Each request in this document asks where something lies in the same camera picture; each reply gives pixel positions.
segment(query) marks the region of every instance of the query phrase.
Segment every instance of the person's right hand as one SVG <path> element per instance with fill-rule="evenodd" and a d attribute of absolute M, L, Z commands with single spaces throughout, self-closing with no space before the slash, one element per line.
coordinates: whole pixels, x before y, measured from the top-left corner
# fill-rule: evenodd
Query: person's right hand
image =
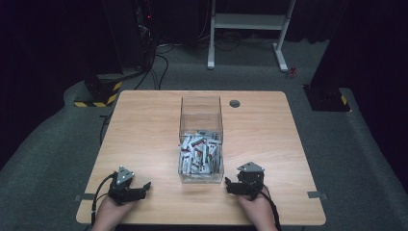
<path fill-rule="evenodd" d="M 262 192 L 268 195 L 267 189 L 264 187 Z M 249 200 L 249 196 L 237 195 L 246 216 L 255 225 L 258 231 L 277 231 L 273 211 L 269 201 L 260 193 L 253 200 Z"/>

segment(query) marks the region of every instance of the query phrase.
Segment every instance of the yellow and black hazard tape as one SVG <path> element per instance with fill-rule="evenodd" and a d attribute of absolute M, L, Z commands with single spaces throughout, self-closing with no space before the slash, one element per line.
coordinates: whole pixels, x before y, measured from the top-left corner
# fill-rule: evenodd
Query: yellow and black hazard tape
<path fill-rule="evenodd" d="M 109 107 L 112 106 L 116 100 L 117 93 L 119 92 L 119 88 L 122 85 L 122 82 L 119 82 L 115 84 L 114 89 L 111 92 L 111 95 L 109 96 L 108 100 L 106 102 L 101 102 L 101 101 L 75 101 L 74 104 L 75 106 L 79 108 L 86 108 L 86 107 L 97 107 L 97 108 L 103 108 L 103 107 Z"/>

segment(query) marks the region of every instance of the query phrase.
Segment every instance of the person's left hand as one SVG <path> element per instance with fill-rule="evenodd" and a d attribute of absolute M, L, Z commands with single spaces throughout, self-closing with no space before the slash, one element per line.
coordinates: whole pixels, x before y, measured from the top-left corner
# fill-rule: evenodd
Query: person's left hand
<path fill-rule="evenodd" d="M 92 231 L 110 231 L 114 229 L 138 202 L 137 200 L 117 205 L 110 197 L 105 196 L 96 213 L 96 221 Z"/>

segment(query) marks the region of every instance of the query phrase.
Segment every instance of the dark background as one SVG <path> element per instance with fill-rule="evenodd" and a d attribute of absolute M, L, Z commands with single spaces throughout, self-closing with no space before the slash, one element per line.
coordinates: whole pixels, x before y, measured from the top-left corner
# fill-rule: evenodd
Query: dark background
<path fill-rule="evenodd" d="M 207 2 L 168 2 L 172 6 L 156 8 L 155 13 L 166 16 L 157 19 L 159 32 L 194 43 L 191 38 L 204 25 Z M 229 13 L 284 13 L 288 6 L 287 0 L 217 3 Z M 314 79 L 316 86 L 328 91 L 352 89 L 372 135 L 407 189 L 408 9 L 402 0 L 347 3 L 298 1 L 286 39 L 312 43 L 331 39 Z M 0 3 L 1 167 L 39 124 L 64 106 L 67 88 L 97 72 L 90 63 L 104 58 L 102 64 L 115 63 L 113 35 L 102 6 L 96 0 Z M 173 23 L 180 18 L 190 23 Z"/>

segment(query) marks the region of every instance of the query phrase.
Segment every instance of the hand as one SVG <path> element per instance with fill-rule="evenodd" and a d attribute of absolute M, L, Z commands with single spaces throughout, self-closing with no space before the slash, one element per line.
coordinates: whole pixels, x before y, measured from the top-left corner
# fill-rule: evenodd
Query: hand
<path fill-rule="evenodd" d="M 265 187 L 262 192 L 268 195 Z M 256 229 L 258 231 L 277 231 L 273 211 L 268 200 L 260 193 L 253 200 L 249 200 L 249 198 L 249 196 L 237 195 L 238 202 Z"/>
<path fill-rule="evenodd" d="M 114 229 L 138 202 L 131 201 L 123 205 L 117 205 L 110 197 L 105 196 L 96 213 L 96 221 L 92 231 L 110 231 Z"/>

